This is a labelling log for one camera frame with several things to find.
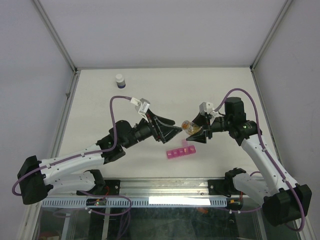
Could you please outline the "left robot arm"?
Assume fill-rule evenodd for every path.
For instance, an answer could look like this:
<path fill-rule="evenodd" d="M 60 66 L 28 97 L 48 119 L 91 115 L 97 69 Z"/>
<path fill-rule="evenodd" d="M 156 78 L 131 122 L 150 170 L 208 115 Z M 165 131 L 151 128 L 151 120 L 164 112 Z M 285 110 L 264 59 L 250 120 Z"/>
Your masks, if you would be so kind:
<path fill-rule="evenodd" d="M 125 156 L 125 149 L 147 138 L 165 144 L 181 131 L 174 120 L 155 115 L 151 110 L 134 126 L 119 120 L 107 136 L 78 153 L 42 160 L 35 155 L 26 158 L 17 174 L 18 195 L 24 205 L 38 203 L 52 194 L 98 195 L 105 188 L 98 166 L 117 161 Z"/>

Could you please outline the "right aluminium frame post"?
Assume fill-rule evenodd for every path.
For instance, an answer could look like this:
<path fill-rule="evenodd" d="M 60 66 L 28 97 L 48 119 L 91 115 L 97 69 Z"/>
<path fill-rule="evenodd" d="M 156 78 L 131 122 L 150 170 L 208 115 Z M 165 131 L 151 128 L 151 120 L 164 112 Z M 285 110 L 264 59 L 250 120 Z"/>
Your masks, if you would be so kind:
<path fill-rule="evenodd" d="M 255 68 L 258 66 L 260 60 L 262 59 L 263 55 L 265 54 L 267 48 L 271 44 L 274 36 L 277 33 L 277 30 L 279 29 L 280 25 L 282 24 L 283 20 L 285 19 L 290 7 L 294 3 L 294 0 L 285 0 L 280 11 L 278 12 L 275 20 L 273 21 L 266 37 L 264 38 L 262 45 L 260 46 L 253 62 L 250 65 L 250 70 L 254 71 Z"/>

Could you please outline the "clear bottle yellow capsules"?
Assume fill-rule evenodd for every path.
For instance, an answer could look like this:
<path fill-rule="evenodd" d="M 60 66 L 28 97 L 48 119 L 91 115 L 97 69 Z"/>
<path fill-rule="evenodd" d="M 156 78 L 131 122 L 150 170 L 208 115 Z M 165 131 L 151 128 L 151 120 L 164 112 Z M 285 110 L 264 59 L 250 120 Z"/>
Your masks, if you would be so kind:
<path fill-rule="evenodd" d="M 197 124 L 195 124 L 194 122 L 185 120 L 182 124 L 181 124 L 181 128 L 189 135 L 192 136 L 196 133 L 198 133 L 202 128 L 200 126 L 198 126 Z"/>

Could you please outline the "white capped pill bottle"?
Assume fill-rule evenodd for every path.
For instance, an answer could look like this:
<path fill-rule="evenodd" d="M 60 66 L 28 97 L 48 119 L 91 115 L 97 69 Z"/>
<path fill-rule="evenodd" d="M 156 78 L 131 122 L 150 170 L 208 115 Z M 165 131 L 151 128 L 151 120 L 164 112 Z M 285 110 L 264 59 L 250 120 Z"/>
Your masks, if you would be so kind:
<path fill-rule="evenodd" d="M 116 84 L 117 84 L 117 87 L 120 88 L 120 89 L 123 89 L 126 87 L 126 82 L 125 82 L 125 78 L 122 74 L 117 74 L 115 76 L 115 81 L 116 81 Z"/>

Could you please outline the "pink weekly pill organizer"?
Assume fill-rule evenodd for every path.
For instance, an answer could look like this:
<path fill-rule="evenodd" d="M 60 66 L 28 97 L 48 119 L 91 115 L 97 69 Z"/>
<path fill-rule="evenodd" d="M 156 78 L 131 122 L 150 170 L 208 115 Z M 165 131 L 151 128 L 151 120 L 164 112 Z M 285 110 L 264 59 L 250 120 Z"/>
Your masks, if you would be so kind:
<path fill-rule="evenodd" d="M 166 157 L 168 160 L 193 155 L 197 152 L 194 145 L 190 145 L 186 140 L 182 141 L 182 144 L 178 148 L 170 149 L 166 151 Z"/>

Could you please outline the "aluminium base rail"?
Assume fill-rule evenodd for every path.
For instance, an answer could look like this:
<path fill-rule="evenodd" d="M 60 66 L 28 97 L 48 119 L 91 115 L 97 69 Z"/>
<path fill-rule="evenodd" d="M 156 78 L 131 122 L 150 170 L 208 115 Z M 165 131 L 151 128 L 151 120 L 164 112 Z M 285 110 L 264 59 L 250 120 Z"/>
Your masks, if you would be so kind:
<path fill-rule="evenodd" d="M 162 196 L 224 196 L 222 177 L 216 178 L 105 178 L 97 195 L 132 198 Z"/>

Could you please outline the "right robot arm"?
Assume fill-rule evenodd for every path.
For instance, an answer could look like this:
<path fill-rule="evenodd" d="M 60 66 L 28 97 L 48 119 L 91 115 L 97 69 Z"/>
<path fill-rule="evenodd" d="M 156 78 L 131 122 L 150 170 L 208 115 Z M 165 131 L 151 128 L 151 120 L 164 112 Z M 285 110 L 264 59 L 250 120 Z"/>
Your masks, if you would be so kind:
<path fill-rule="evenodd" d="M 244 169 L 234 168 L 224 175 L 216 191 L 226 197 L 242 192 L 254 200 L 268 220 L 276 227 L 297 219 L 305 220 L 312 197 L 308 185 L 300 185 L 269 151 L 257 121 L 247 119 L 244 103 L 239 97 L 228 97 L 224 114 L 210 102 L 199 106 L 193 120 L 199 131 L 187 138 L 205 144 L 214 133 L 227 132 L 252 159 L 264 182 L 253 179 Z"/>

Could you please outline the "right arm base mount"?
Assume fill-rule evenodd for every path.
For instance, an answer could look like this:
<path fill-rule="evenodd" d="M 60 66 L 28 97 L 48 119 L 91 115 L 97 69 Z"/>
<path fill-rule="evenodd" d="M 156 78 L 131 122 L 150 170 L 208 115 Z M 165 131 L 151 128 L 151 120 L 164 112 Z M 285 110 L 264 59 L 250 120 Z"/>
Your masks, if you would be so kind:
<path fill-rule="evenodd" d="M 227 202 L 227 206 L 223 208 L 231 213 L 252 213 L 258 211 L 265 200 L 270 197 L 270 191 L 266 184 L 261 180 L 252 177 L 242 168 L 233 168 L 225 173 L 222 179 L 209 179 L 208 194 L 210 196 L 222 195 L 231 198 L 238 195 L 239 198 L 232 203 Z M 255 209 L 244 210 L 244 195 L 249 196 L 258 204 Z"/>

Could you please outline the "aluminium frame post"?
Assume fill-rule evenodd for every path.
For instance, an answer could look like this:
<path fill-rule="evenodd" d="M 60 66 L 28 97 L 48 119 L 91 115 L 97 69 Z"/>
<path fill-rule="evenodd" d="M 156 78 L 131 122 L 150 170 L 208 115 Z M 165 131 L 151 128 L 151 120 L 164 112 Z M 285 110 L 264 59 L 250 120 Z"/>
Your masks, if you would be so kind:
<path fill-rule="evenodd" d="M 265 54 L 267 48 L 271 44 L 274 36 L 277 33 L 277 30 L 279 29 L 280 25 L 282 24 L 283 20 L 285 19 L 290 7 L 294 3 L 294 0 L 285 0 L 280 11 L 278 12 L 275 20 L 273 21 L 266 37 L 264 38 L 262 45 L 260 46 L 253 62 L 250 65 L 250 70 L 254 71 L 255 68 L 258 66 L 260 60 L 262 59 L 263 55 Z"/>
<path fill-rule="evenodd" d="M 52 38 L 53 42 L 55 43 L 57 49 L 59 50 L 60 54 L 62 55 L 63 59 L 70 67 L 74 74 L 77 73 L 78 68 L 74 61 L 72 60 L 70 54 L 67 51 L 62 39 L 60 38 L 56 28 L 54 27 L 47 11 L 45 10 L 42 2 L 40 0 L 31 0 L 32 5 L 34 6 L 35 10 L 37 11 L 40 19 L 42 20 L 45 28 L 47 29 L 50 37 Z"/>

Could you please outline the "left aluminium frame post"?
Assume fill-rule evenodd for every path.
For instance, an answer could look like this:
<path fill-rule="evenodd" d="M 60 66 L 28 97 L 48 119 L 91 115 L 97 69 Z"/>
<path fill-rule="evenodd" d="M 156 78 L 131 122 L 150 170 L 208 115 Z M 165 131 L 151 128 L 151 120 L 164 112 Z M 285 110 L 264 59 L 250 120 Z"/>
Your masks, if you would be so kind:
<path fill-rule="evenodd" d="M 52 38 L 53 42 L 55 43 L 57 49 L 59 50 L 60 54 L 62 55 L 63 59 L 70 67 L 74 74 L 77 73 L 78 68 L 74 61 L 72 60 L 70 54 L 67 51 L 62 39 L 60 38 L 56 28 L 54 27 L 47 11 L 45 10 L 42 2 L 40 0 L 31 0 L 32 5 L 34 6 L 35 10 L 37 11 L 40 19 L 42 20 L 45 28 L 47 29 L 50 37 Z"/>

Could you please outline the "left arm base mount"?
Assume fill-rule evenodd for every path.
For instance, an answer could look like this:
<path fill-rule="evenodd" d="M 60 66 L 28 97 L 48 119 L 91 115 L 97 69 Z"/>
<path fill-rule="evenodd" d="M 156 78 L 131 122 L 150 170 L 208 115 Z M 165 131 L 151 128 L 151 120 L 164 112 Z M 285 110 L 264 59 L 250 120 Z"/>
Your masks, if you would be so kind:
<path fill-rule="evenodd" d="M 119 179 L 104 179 L 100 170 L 91 169 L 84 172 L 85 177 L 81 177 L 93 186 L 88 190 L 81 189 L 76 191 L 77 196 L 84 196 L 82 191 L 87 192 L 91 195 L 104 195 L 104 196 L 118 196 L 120 193 L 120 183 Z"/>

